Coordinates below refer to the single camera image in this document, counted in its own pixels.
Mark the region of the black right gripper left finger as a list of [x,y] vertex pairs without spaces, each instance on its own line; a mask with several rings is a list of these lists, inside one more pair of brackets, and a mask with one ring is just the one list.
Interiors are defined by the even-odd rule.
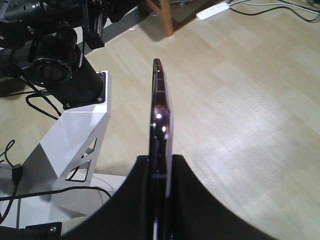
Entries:
[[115,194],[63,240],[146,240],[148,157],[137,157]]

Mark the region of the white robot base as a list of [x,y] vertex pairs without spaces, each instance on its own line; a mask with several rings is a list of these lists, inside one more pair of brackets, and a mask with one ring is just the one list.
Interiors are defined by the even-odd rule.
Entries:
[[65,110],[24,161],[18,195],[2,226],[25,228],[60,222],[64,232],[102,207],[124,182],[118,175],[95,173],[111,116],[112,78],[101,102]]

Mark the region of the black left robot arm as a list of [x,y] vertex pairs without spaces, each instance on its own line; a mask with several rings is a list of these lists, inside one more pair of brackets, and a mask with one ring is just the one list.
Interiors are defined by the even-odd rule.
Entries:
[[65,109],[103,100],[104,83],[77,44],[104,47],[107,21],[118,22],[138,0],[3,0],[0,76],[44,87]]

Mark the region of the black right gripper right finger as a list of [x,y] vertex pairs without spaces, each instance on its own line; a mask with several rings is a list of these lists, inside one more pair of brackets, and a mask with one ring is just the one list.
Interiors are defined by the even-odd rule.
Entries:
[[219,202],[182,155],[172,157],[172,231],[175,240],[271,240]]

